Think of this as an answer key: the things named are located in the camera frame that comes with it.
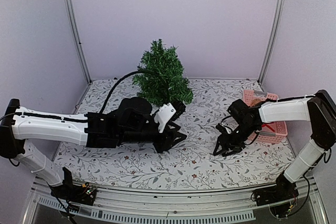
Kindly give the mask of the small green christmas tree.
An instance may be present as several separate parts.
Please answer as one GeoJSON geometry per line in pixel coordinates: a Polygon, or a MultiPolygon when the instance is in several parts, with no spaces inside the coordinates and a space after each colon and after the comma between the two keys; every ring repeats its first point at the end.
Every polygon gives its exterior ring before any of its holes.
{"type": "Polygon", "coordinates": [[[138,96],[156,106],[175,101],[190,104],[193,91],[190,81],[184,76],[184,67],[174,46],[167,47],[162,39],[151,42],[146,50],[138,70],[140,74],[133,77],[133,84],[139,86],[138,96]]]}

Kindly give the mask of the pink plastic basket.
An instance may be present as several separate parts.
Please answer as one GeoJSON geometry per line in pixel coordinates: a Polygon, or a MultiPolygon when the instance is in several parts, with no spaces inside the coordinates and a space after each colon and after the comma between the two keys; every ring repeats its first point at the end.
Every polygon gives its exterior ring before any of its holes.
{"type": "MultiPolygon", "coordinates": [[[[261,101],[265,101],[267,99],[277,100],[278,96],[273,93],[265,93],[257,90],[243,90],[243,101],[248,106],[256,105],[261,101]]],[[[285,122],[273,122],[268,124],[263,124],[261,131],[257,135],[253,132],[248,140],[254,140],[256,142],[264,142],[270,144],[278,144],[283,139],[285,139],[288,135],[287,126],[285,122]]]]}

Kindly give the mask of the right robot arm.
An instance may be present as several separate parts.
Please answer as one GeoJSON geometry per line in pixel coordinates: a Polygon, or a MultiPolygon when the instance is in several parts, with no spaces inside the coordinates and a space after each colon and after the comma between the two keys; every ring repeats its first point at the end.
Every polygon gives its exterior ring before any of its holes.
{"type": "Polygon", "coordinates": [[[228,107],[229,117],[237,122],[237,127],[228,131],[217,125],[217,138],[213,154],[229,156],[241,152],[246,140],[260,131],[262,125],[274,122],[289,122],[289,139],[300,139],[302,133],[309,140],[302,144],[295,160],[284,170],[281,181],[271,190],[276,201],[284,200],[291,194],[292,186],[300,177],[322,158],[335,144],[335,102],[328,91],[322,89],[315,94],[277,100],[266,99],[255,106],[248,106],[238,99],[228,107]]]}

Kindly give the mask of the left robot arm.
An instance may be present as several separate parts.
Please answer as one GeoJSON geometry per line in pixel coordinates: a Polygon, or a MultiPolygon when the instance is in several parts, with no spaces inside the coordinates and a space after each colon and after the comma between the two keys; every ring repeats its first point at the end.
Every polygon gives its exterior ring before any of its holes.
{"type": "Polygon", "coordinates": [[[151,142],[158,153],[170,150],[186,136],[175,120],[185,111],[181,101],[160,106],[153,111],[141,97],[123,99],[109,113],[104,109],[85,114],[55,114],[34,111],[10,100],[1,117],[1,157],[17,160],[33,174],[44,179],[67,200],[78,195],[72,174],[62,168],[32,143],[33,139],[68,142],[87,148],[115,148],[125,142],[151,142]]]}

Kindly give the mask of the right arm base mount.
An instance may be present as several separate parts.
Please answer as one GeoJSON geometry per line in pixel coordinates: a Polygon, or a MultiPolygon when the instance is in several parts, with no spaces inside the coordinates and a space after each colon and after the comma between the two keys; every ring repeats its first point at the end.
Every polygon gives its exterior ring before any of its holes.
{"type": "Polygon", "coordinates": [[[298,203],[296,183],[278,181],[274,186],[256,189],[251,200],[257,206],[271,205],[270,212],[276,218],[287,218],[298,203]]]}

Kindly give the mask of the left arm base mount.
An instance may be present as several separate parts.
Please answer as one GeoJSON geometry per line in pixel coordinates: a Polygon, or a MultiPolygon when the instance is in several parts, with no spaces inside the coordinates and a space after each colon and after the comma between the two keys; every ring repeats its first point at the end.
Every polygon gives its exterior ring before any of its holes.
{"type": "Polygon", "coordinates": [[[66,202],[75,202],[88,206],[93,206],[96,199],[96,186],[85,183],[82,185],[60,185],[57,187],[49,186],[51,195],[59,199],[64,199],[66,202]]]}

